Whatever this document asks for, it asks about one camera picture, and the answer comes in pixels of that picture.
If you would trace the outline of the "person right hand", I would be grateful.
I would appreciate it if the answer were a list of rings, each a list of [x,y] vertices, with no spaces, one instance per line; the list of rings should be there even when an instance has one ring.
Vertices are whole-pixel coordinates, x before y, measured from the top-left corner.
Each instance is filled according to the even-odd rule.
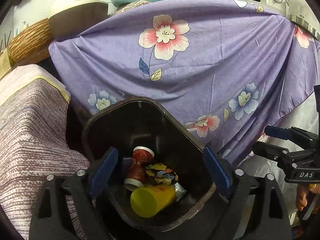
[[[296,194],[296,208],[302,211],[308,204],[309,193],[319,194],[319,184],[298,184]]]

